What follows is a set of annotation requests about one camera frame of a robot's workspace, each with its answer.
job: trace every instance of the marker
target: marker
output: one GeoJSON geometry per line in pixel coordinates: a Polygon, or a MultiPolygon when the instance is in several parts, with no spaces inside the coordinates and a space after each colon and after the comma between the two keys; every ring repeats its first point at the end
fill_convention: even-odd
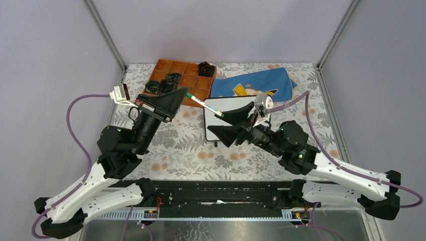
{"type": "Polygon", "coordinates": [[[187,92],[186,97],[192,99],[193,101],[197,102],[199,105],[203,106],[204,108],[210,110],[211,112],[217,114],[220,117],[224,117],[224,114],[222,112],[218,111],[217,109],[209,106],[208,104],[204,103],[204,101],[198,99],[197,97],[193,96],[191,93],[187,92]]]}

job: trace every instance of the blue cloth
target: blue cloth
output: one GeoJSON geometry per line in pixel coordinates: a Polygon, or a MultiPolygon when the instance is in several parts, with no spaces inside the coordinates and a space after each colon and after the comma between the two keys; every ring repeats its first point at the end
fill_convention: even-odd
{"type": "Polygon", "coordinates": [[[256,95],[267,92],[273,101],[285,101],[293,97],[297,84],[288,77],[284,68],[276,68],[226,79],[215,79],[210,97],[256,95]]]}

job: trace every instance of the wooden organizer box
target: wooden organizer box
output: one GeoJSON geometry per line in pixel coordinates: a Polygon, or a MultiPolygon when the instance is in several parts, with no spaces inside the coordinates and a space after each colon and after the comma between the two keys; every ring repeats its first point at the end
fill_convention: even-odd
{"type": "MultiPolygon", "coordinates": [[[[177,85],[178,88],[188,88],[189,93],[201,100],[210,96],[211,84],[216,77],[216,68],[212,77],[203,77],[198,75],[198,64],[159,59],[155,65],[154,71],[152,71],[151,76],[149,77],[149,80],[161,81],[162,79],[165,79],[167,74],[171,73],[181,74],[179,84],[177,85]]],[[[144,89],[143,94],[156,95],[147,93],[146,89],[144,89]]],[[[189,98],[185,98],[182,104],[202,108],[201,105],[189,98]]]]}

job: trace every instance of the floral pattern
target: floral pattern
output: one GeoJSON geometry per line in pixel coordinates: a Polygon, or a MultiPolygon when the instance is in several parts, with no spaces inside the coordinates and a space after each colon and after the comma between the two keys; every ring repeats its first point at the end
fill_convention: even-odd
{"type": "MultiPolygon", "coordinates": [[[[143,91],[145,83],[154,69],[154,64],[131,64],[128,67],[124,83],[129,88],[131,99],[143,91]]],[[[293,98],[306,90],[309,95],[309,115],[315,132],[325,149],[338,158],[335,137],[331,129],[318,80],[312,64],[215,64],[216,78],[228,78],[271,68],[284,67],[298,86],[293,90],[293,98]]],[[[280,112],[272,114],[272,129],[288,120],[296,120],[305,132],[310,133],[307,125],[304,100],[280,112]]],[[[129,108],[118,105],[113,125],[132,127],[128,118],[129,108]]],[[[303,176],[288,173],[278,164],[279,158],[244,143],[227,148],[222,143],[214,143],[204,138],[204,120],[202,108],[181,106],[171,123],[162,123],[149,147],[149,153],[140,158],[142,163],[127,176],[127,179],[147,177],[163,180],[292,180],[303,176]]],[[[316,146],[309,135],[309,143],[316,146]]]]}

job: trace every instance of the white wall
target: white wall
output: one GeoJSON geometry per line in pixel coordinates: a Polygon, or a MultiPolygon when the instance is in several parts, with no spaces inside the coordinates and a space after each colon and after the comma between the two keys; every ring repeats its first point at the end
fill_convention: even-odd
{"type": "Polygon", "coordinates": [[[317,63],[351,0],[95,0],[127,64],[317,63]]]}
{"type": "MultiPolygon", "coordinates": [[[[402,173],[426,195],[426,1],[361,1],[324,67],[354,164],[402,173]]],[[[402,204],[416,198],[398,192],[402,204]]],[[[426,205],[381,221],[386,241],[424,240],[426,205]]]]}
{"type": "MultiPolygon", "coordinates": [[[[80,95],[108,93],[120,74],[83,1],[0,1],[0,240],[34,240],[34,200],[84,173],[67,107],[80,95]]],[[[82,100],[71,112],[92,158],[111,105],[82,100]]]]}

